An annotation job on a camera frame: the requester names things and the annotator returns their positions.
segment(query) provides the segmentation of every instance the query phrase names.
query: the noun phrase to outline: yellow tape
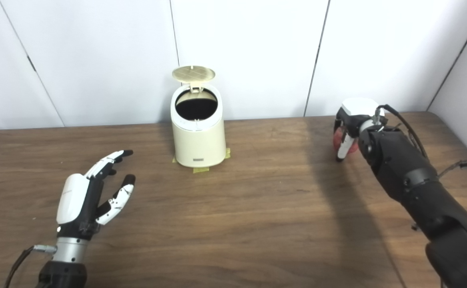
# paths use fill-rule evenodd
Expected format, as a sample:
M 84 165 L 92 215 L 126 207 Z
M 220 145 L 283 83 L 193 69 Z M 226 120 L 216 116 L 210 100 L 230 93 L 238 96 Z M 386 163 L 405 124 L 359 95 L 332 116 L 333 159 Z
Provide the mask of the yellow tape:
M 209 171 L 210 167 L 203 167 L 203 168 L 193 168 L 192 173 L 200 173 L 200 172 L 206 172 Z

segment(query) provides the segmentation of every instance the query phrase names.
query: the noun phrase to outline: robotic hand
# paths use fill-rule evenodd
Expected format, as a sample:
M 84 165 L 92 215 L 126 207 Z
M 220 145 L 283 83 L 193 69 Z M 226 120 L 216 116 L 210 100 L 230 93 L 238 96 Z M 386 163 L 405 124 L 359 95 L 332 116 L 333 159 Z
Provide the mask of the robotic hand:
M 398 117 L 410 139 L 387 126 L 384 108 Z M 467 211 L 445 190 L 420 140 L 391 106 L 349 98 L 338 111 L 335 130 L 345 125 L 337 160 L 356 138 L 363 157 L 390 198 L 400 202 L 429 240 L 425 253 L 445 286 L 467 288 Z
M 103 179 L 115 175 L 114 163 L 132 155 L 132 150 L 116 151 L 98 161 L 85 175 L 70 175 L 63 188 L 57 211 L 56 247 L 36 245 L 25 250 L 13 265 L 5 287 L 9 286 L 12 274 L 31 250 L 53 253 L 39 274 L 36 288 L 83 288 L 86 268 L 83 264 L 87 244 L 100 226 L 107 224 L 120 213 L 134 189 L 136 177 L 127 175 L 121 188 L 111 199 L 98 206 L 102 195 Z

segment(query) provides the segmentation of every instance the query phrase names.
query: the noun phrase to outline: white robotic hand casing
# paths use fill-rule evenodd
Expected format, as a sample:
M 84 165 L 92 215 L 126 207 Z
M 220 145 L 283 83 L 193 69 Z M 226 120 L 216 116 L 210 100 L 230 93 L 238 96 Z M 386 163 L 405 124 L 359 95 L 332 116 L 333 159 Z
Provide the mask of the white robotic hand casing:
M 88 186 L 89 179 L 81 174 L 72 174 L 66 179 L 57 209 L 57 224 L 65 224 L 78 217 L 86 198 Z
M 348 116 L 354 115 L 374 115 L 379 104 L 370 98 L 347 98 L 342 102 L 342 109 Z M 385 116 L 385 112 L 381 110 L 381 116 Z
M 119 191 L 118 195 L 115 198 L 109 199 L 109 205 L 110 205 L 110 210 L 98 217 L 96 219 L 96 222 L 100 225 L 105 225 L 109 223 L 118 213 L 121 212 L 125 204 L 127 204 L 128 199 L 130 198 L 130 195 L 132 191 L 134 190 L 134 185 L 128 184 L 123 186 Z

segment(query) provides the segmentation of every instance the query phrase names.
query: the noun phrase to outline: robot finger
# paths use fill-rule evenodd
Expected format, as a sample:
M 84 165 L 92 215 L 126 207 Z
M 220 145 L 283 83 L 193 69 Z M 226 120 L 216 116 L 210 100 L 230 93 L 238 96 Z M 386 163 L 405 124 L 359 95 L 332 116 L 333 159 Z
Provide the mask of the robot finger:
M 133 192 L 136 177 L 129 174 L 123 180 L 121 188 L 114 193 L 111 199 L 96 209 L 96 222 L 100 225 L 109 223 L 120 213 Z
M 335 125 L 333 126 L 333 133 L 336 132 L 336 130 L 338 128 L 340 128 L 340 126 L 343 125 L 343 121 L 342 121 L 342 118 L 340 116 L 340 111 L 338 111 L 338 114 L 336 115 L 336 118 L 335 118 Z
M 349 149 L 354 143 L 355 138 L 352 138 L 347 133 L 347 129 L 343 131 L 342 143 L 340 144 L 340 148 L 336 154 L 336 160 L 338 162 L 342 162 L 343 159 L 347 156 Z
M 120 150 L 113 152 L 102 159 L 100 159 L 87 173 L 84 175 L 87 179 L 91 179 L 91 177 L 103 179 L 109 175 L 109 172 L 112 170 L 112 166 L 118 159 L 122 159 L 122 157 L 126 157 L 132 155 L 132 150 Z

